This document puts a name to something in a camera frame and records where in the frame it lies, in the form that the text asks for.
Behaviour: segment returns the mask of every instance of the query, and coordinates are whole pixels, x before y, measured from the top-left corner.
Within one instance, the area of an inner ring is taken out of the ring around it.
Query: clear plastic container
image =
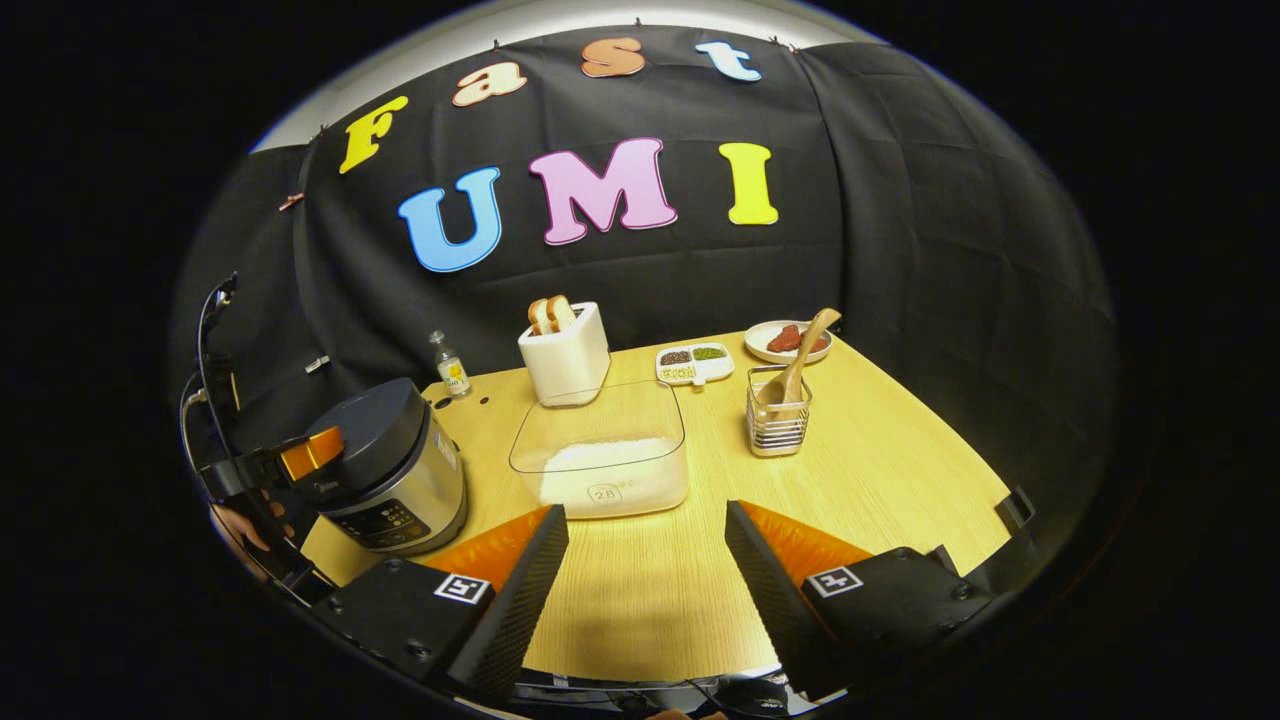
[[[602,387],[586,405],[543,398],[525,415],[511,466],[571,520],[668,510],[689,495],[685,423],[657,380]]]

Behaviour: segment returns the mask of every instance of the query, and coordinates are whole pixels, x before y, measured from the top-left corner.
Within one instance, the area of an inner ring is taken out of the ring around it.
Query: rice cooker lid
[[[338,425],[346,447],[326,468],[329,491],[312,500],[333,502],[376,486],[394,473],[413,451],[422,429],[426,401],[408,378],[396,378],[349,397],[317,418],[306,434]],[[337,482],[332,487],[330,482]]]

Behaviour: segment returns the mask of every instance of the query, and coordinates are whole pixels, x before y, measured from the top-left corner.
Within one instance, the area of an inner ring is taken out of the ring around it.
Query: white plate
[[[689,363],[677,363],[675,365],[663,365],[662,356],[668,352],[685,351],[692,356],[694,350],[699,347],[714,347],[724,354],[723,357],[714,357],[712,360],[690,360]],[[653,372],[658,374],[658,379],[673,386],[682,386],[694,382],[694,375],[691,374],[694,368],[701,374],[703,382],[718,380],[721,378],[727,378],[733,373],[733,356],[730,354],[728,348],[718,342],[696,342],[694,345],[677,345],[672,347],[663,347],[653,356]],[[672,378],[663,377],[663,370],[684,370],[689,373],[687,378]]]
[[[769,351],[769,342],[772,342],[773,338],[778,337],[778,333],[782,332],[782,328],[787,325],[795,325],[796,329],[800,331],[800,334],[804,336],[804,332],[809,329],[809,320],[769,320],[768,323],[760,323],[759,325],[753,325],[751,329],[746,331],[746,334],[742,337],[744,342],[746,342],[746,348],[751,351],[751,355],[755,355],[762,360],[768,360],[769,363],[778,363],[778,364],[790,364],[792,360],[796,359],[795,350],[787,350],[786,352]],[[831,345],[833,342],[831,337],[831,331],[822,331],[822,337],[826,338],[827,347],[823,347],[817,352],[810,352],[809,357],[805,357],[804,361],[805,365],[810,363],[817,363],[818,360],[826,357],[828,352],[831,352]]]

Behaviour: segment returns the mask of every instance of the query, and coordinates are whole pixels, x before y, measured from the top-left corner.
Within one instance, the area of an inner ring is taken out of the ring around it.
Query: meat
[[[796,350],[797,347],[800,347],[801,340],[803,336],[800,334],[800,327],[787,325],[782,328],[782,332],[778,333],[778,337],[769,341],[769,345],[767,347],[769,348],[769,352],[787,352],[790,350]],[[813,350],[810,350],[809,352],[818,352],[823,347],[827,347],[827,345],[828,345],[827,338],[819,337],[813,343]]]

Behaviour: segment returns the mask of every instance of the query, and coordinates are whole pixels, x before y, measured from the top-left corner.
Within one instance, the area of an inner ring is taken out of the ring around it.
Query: bottle label
[[[467,378],[466,370],[462,369],[462,361],[457,357],[440,363],[436,370],[440,372],[440,378],[444,379],[444,387],[448,388],[449,395],[460,395],[471,388],[471,379]]]

